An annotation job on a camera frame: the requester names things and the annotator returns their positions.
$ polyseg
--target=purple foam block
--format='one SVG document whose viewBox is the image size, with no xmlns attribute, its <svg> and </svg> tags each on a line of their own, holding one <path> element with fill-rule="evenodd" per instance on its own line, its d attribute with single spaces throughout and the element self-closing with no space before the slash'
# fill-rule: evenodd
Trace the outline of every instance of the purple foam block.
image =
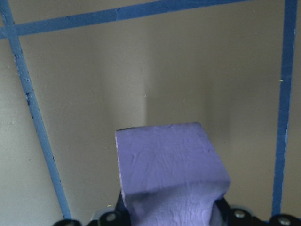
<svg viewBox="0 0 301 226">
<path fill-rule="evenodd" d="M 132 226 L 209 225 L 230 178 L 199 123 L 119 130 L 116 144 Z"/>
</svg>

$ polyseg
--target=black plastic part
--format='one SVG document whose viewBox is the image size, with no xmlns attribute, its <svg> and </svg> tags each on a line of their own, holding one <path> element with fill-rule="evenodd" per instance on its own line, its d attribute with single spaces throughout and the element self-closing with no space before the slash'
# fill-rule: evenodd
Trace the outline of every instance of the black plastic part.
<svg viewBox="0 0 301 226">
<path fill-rule="evenodd" d="M 216 200 L 215 204 L 216 204 L 217 208 L 219 209 L 219 211 L 222 215 L 223 221 L 227 222 L 229 213 L 231 211 L 231 208 L 230 208 L 229 204 L 227 203 L 225 198 L 222 198 L 220 200 Z"/>
<path fill-rule="evenodd" d="M 92 220 L 92 221 L 90 221 L 90 223 L 87 224 L 86 226 L 98 226 L 98 221 L 97 221 L 97 220 Z"/>
<path fill-rule="evenodd" d="M 243 213 L 243 216 L 237 217 L 237 212 Z M 251 214 L 242 209 L 231 209 L 228 219 L 228 226 L 253 226 Z"/>
<path fill-rule="evenodd" d="M 269 220 L 269 223 L 271 226 L 301 226 L 301 221 L 298 218 L 288 214 L 275 215 Z"/>
<path fill-rule="evenodd" d="M 77 220 L 61 220 L 56 222 L 53 226 L 82 226 Z"/>
</svg>

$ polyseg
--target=blue painter's tape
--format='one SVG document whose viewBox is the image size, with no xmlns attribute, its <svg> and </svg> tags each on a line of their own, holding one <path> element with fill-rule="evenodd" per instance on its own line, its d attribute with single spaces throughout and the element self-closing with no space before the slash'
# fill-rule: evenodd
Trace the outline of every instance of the blue painter's tape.
<svg viewBox="0 0 301 226">
<path fill-rule="evenodd" d="M 139 5 L 108 9 L 93 13 L 66 16 L 26 24 L 18 24 L 16 25 L 16 30 L 17 35 L 22 36 L 119 20 L 127 20 L 184 9 L 207 7 L 242 1 L 248 0 L 194 0 L 192 2 L 185 0 L 161 0 Z"/>
<path fill-rule="evenodd" d="M 16 29 L 14 26 L 14 20 L 11 15 L 11 11 L 9 8 L 9 4 L 7 0 L 0 1 L 0 10 L 2 14 L 2 19 L 5 25 L 5 32 L 8 37 L 11 50 L 15 56 L 15 63 L 17 67 L 17 71 L 19 73 L 19 77 L 21 80 L 21 84 L 25 93 L 25 97 L 29 106 L 30 113 L 32 115 L 33 123 L 36 128 L 38 138 L 42 147 L 42 151 L 44 153 L 44 157 L 46 160 L 46 164 L 48 166 L 48 170 L 52 179 L 52 183 L 54 185 L 54 189 L 62 210 L 62 214 L 64 218 L 71 218 L 71 214 L 69 211 L 68 203 L 63 191 L 63 186 L 58 174 L 58 170 L 56 168 L 55 160 L 52 155 L 50 143 L 46 134 L 46 130 L 44 127 L 43 119 L 40 113 L 40 109 L 37 103 L 36 96 L 34 94 L 32 83 L 30 80 L 30 76 L 27 70 L 26 62 L 22 53 L 21 44 L 19 38 L 16 34 Z"/>
<path fill-rule="evenodd" d="M 4 27 L 0 27 L 0 39 L 7 38 Z"/>
<path fill-rule="evenodd" d="M 282 190 L 285 172 L 285 153 L 289 122 L 291 87 L 293 75 L 293 54 L 296 30 L 298 0 L 285 0 L 285 19 L 283 31 L 283 52 L 281 65 L 281 85 L 279 97 L 278 130 L 275 175 L 273 186 L 272 215 L 281 212 Z"/>
</svg>

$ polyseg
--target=bolt head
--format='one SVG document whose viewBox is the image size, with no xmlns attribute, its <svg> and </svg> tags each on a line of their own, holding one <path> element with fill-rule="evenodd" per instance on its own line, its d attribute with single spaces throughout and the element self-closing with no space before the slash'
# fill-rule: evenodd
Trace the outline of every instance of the bolt head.
<svg viewBox="0 0 301 226">
<path fill-rule="evenodd" d="M 237 218 L 244 218 L 246 215 L 242 210 L 236 210 L 234 211 L 234 216 Z"/>
<path fill-rule="evenodd" d="M 278 221 L 281 225 L 285 225 L 285 226 L 291 225 L 291 221 L 287 218 L 284 218 L 284 217 L 280 217 L 278 219 Z"/>
</svg>

